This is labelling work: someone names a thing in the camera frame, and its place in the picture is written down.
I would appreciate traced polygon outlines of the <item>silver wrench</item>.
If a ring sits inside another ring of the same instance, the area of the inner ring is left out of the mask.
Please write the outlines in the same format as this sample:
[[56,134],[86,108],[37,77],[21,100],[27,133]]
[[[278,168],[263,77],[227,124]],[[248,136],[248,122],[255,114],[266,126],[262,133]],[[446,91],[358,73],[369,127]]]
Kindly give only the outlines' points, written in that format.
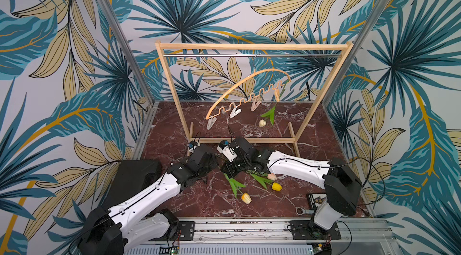
[[296,208],[296,214],[299,216],[302,215],[312,215],[314,214],[315,210],[314,209],[305,209],[305,208]]

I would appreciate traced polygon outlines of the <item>yellow orange tulip flower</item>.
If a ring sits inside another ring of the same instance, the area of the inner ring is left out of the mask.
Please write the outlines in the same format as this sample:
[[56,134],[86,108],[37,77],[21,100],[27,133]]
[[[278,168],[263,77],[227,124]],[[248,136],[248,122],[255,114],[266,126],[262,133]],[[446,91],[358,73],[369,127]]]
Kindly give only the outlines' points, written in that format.
[[246,186],[234,178],[230,178],[227,174],[224,174],[225,179],[228,181],[233,195],[235,198],[240,196],[240,199],[247,205],[252,203],[252,198],[248,193],[243,192],[241,189],[246,188]]

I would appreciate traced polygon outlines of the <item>black electronics board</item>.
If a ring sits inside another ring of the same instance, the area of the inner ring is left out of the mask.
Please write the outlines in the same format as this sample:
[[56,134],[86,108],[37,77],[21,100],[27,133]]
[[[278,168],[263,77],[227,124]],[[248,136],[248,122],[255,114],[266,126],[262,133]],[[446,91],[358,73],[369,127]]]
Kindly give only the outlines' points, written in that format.
[[327,195],[325,193],[310,193],[306,195],[306,198],[310,209],[314,210],[323,204],[323,202],[327,199]]

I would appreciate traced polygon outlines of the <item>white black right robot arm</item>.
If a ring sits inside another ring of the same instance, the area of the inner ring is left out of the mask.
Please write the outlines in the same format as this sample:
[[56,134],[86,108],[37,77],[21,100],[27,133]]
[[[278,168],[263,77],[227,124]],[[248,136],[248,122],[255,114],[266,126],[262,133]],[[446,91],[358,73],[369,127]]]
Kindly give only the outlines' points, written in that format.
[[310,226],[314,229],[326,232],[341,217],[356,214],[362,182],[349,164],[340,159],[314,161],[278,150],[258,150],[242,137],[232,142],[221,141],[217,150],[227,159],[221,171],[228,178],[248,171],[280,174],[304,180],[323,189],[326,200],[315,208],[310,219]]

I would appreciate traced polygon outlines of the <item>wooden clothes rack frame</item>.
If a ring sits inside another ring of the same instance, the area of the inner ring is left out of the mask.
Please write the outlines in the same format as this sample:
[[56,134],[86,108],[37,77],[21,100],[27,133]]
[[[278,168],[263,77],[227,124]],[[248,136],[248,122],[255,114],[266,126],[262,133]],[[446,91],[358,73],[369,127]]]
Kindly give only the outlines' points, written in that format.
[[[334,79],[338,75],[339,71],[341,70],[342,66],[344,65],[346,59],[349,57],[354,44],[352,42],[347,42],[345,44],[174,44],[174,43],[163,43],[161,41],[157,41],[155,43],[156,50],[158,53],[159,60],[162,64],[164,74],[166,76],[171,94],[173,96],[173,100],[176,106],[176,110],[180,117],[181,125],[184,129],[186,139],[188,141],[192,140],[193,136],[193,124],[188,124],[186,121],[186,117],[183,113],[181,102],[179,100],[174,79],[170,72],[169,64],[167,62],[168,57],[229,57],[229,58],[236,58],[238,54],[193,54],[193,53],[186,53],[183,54],[182,50],[214,50],[214,51],[221,51],[221,50],[229,50],[229,51],[252,51],[252,54],[241,54],[241,57],[264,57],[264,58],[274,58],[274,57],[287,57],[293,58],[295,55],[284,55],[284,54],[257,54],[257,51],[338,51],[339,54],[324,54],[324,57],[333,57],[336,59],[336,62],[330,72],[330,74],[325,79],[325,83],[323,88],[319,91],[314,103],[312,104],[309,112],[307,113],[306,117],[304,118],[301,126],[299,127],[298,131],[294,131],[293,125],[289,122],[288,128],[290,132],[290,137],[249,137],[248,141],[251,143],[256,144],[291,144],[294,147],[295,155],[300,156],[300,150],[298,146],[298,141],[300,140],[304,130],[306,129],[307,125],[309,124],[310,120],[313,118],[314,113],[317,111],[318,107],[320,106],[321,102],[324,100],[326,92],[331,87]],[[218,105],[225,99],[226,96],[230,95],[232,91],[237,89],[238,87],[242,86],[244,83],[250,81],[252,78],[259,76],[261,74],[267,72],[277,72],[286,76],[286,80],[288,83],[291,82],[291,78],[289,74],[281,69],[271,68],[271,69],[263,69],[258,72],[254,72],[247,77],[240,79],[236,82],[233,86],[227,89],[219,99],[210,107],[208,113],[205,116],[206,120],[214,120],[222,113],[227,113],[232,110],[237,110],[241,104],[245,104],[254,100],[257,96],[261,96],[270,90],[274,91],[274,96],[277,102],[280,102],[280,90],[282,89],[282,82],[278,81],[276,85],[270,84],[267,88],[260,89],[258,93],[251,93],[247,99],[241,98],[238,104],[231,102],[228,107],[220,107]],[[213,114],[212,112],[218,108],[217,114]]]

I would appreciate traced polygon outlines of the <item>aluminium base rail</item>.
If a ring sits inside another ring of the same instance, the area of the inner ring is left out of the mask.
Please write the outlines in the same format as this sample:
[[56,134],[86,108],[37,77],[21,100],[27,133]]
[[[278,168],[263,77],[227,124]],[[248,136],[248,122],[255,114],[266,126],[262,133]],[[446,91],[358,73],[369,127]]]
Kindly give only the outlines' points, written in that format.
[[301,232],[307,218],[181,218],[179,239],[147,241],[129,255],[400,255],[385,219],[343,218],[329,235]]

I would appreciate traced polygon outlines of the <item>pink tulip flower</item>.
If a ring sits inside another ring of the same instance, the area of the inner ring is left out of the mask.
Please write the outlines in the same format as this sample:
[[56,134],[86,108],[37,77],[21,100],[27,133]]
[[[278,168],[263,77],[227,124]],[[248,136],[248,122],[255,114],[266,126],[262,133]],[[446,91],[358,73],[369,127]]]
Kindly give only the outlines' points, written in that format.
[[272,173],[268,174],[268,173],[257,172],[257,171],[248,171],[247,173],[252,174],[252,175],[257,175],[259,177],[266,178],[266,179],[272,180],[272,181],[277,180],[277,176],[272,174]]

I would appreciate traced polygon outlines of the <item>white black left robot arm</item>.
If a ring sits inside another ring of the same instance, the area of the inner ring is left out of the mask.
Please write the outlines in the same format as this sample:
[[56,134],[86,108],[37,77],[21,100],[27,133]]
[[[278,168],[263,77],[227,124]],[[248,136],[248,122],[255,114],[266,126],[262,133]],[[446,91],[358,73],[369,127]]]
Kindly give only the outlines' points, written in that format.
[[179,195],[218,166],[209,146],[195,147],[185,162],[171,165],[155,183],[108,209],[98,207],[85,221],[75,246],[83,255],[122,255],[150,239],[161,238],[177,228],[176,216],[163,210],[148,214]]

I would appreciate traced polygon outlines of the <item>white tulip flower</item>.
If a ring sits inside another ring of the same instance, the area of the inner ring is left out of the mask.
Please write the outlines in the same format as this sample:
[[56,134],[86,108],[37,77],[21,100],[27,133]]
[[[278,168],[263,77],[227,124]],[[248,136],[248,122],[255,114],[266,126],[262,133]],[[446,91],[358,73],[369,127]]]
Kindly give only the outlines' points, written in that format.
[[274,105],[267,112],[261,114],[260,117],[264,118],[264,119],[268,119],[270,124],[274,125],[274,123],[275,123],[275,111],[276,111],[276,105]]

